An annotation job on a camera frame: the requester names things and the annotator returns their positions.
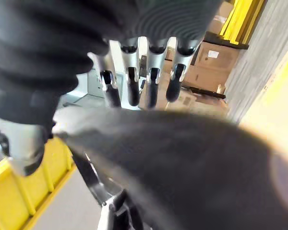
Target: robotic hand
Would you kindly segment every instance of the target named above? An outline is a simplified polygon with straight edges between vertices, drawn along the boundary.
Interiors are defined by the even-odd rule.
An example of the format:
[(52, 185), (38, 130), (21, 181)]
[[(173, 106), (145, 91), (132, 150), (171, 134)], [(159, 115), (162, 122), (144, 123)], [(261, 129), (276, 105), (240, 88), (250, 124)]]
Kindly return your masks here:
[(0, 152), (21, 175), (40, 165), (61, 95), (97, 55), (105, 99), (120, 107), (108, 41), (120, 41), (129, 103), (139, 103), (138, 37), (148, 38), (147, 107), (157, 101), (168, 39), (177, 37), (167, 99), (222, 0), (0, 0)]
[(288, 163), (235, 126), (195, 115), (69, 107), (56, 113), (53, 128), (60, 96), (93, 65), (88, 52), (97, 55), (107, 103), (120, 107), (109, 40), (120, 42), (129, 103), (137, 105), (138, 37), (148, 38), (153, 108), (168, 39), (177, 37), (166, 94), (176, 100), (221, 2), (0, 0), (0, 152), (30, 175), (47, 139), (61, 138), (102, 206), (98, 230), (288, 229)]

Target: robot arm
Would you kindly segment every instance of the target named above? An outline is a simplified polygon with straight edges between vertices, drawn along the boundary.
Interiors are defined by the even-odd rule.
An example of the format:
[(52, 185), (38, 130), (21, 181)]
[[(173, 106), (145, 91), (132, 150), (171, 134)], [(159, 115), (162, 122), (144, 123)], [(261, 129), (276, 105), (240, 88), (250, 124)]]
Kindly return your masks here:
[(138, 37), (149, 40), (147, 106), (157, 101), (167, 41), (178, 38), (167, 99), (180, 83), (222, 0), (0, 0), (0, 152), (30, 175), (40, 165), (61, 95), (97, 55), (109, 106), (120, 107), (108, 40), (120, 42), (131, 105), (139, 102)]

